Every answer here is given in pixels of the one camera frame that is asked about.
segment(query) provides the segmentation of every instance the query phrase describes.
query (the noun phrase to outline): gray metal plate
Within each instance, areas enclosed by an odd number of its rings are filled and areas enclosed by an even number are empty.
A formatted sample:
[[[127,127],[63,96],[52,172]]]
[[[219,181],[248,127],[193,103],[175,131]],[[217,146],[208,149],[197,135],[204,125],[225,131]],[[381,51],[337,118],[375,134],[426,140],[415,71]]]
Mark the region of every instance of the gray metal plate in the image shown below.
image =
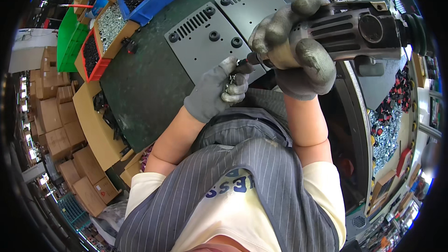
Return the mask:
[[[286,4],[284,0],[231,0],[231,4],[227,6],[222,5],[221,0],[215,0],[215,2],[246,42],[249,40],[254,27],[261,20],[275,13],[279,7]]]
[[[216,9],[216,13],[210,18],[205,15],[204,11],[208,6]],[[208,38],[212,31],[217,31],[221,36],[216,42],[212,42]],[[173,32],[179,34],[179,40],[174,43],[170,42],[168,38]],[[202,74],[228,56],[233,55],[238,59],[245,59],[251,52],[243,39],[243,45],[240,48],[233,48],[230,44],[233,37],[241,38],[235,28],[211,2],[197,9],[165,33],[166,41],[194,84],[200,81]],[[250,74],[249,83],[264,74],[266,71],[263,67],[256,65],[255,71]]]

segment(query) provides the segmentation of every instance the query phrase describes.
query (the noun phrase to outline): green plastic bin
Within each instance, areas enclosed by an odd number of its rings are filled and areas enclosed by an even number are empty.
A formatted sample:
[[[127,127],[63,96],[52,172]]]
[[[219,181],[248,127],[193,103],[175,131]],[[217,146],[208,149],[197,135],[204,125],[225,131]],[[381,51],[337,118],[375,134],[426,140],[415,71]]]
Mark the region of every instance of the green plastic bin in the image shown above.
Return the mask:
[[[89,27],[78,22],[73,8],[69,8],[59,26],[57,39],[58,72],[78,71],[75,67],[75,60],[88,33]]]

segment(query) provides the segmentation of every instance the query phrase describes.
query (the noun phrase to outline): white wall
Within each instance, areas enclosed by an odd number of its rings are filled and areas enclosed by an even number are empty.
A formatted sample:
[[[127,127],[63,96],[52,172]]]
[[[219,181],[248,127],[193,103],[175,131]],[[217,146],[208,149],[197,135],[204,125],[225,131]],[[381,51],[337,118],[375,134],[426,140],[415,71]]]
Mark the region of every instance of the white wall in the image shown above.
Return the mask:
[[[45,46],[57,46],[57,29],[31,28],[32,31],[27,30],[27,28],[17,30],[9,62],[9,73],[39,69]]]

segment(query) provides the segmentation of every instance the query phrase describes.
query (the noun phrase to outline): silver screw pile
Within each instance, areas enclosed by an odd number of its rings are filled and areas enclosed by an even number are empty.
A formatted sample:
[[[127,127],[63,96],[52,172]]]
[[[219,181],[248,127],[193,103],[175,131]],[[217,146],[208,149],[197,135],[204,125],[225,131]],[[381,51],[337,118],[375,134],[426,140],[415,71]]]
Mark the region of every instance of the silver screw pile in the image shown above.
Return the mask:
[[[101,17],[98,18],[98,29],[103,42],[103,52],[106,52],[125,25],[126,21],[123,20],[117,2],[105,10]]]

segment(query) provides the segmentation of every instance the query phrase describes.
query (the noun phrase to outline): workbench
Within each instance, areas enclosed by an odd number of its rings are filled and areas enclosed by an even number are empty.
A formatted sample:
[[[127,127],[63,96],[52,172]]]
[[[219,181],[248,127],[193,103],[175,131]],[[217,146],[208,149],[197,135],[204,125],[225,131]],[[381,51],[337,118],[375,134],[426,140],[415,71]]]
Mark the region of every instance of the workbench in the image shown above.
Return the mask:
[[[138,44],[138,52],[132,55],[121,49],[100,80],[110,108],[135,152],[141,151],[160,136],[194,87],[165,41],[164,34],[210,1],[213,0],[176,0],[168,5],[132,36]],[[372,178],[372,146],[367,108],[350,63],[337,63],[336,67],[338,77],[335,87],[350,119],[353,134],[357,178],[360,181],[358,190],[368,200]]]

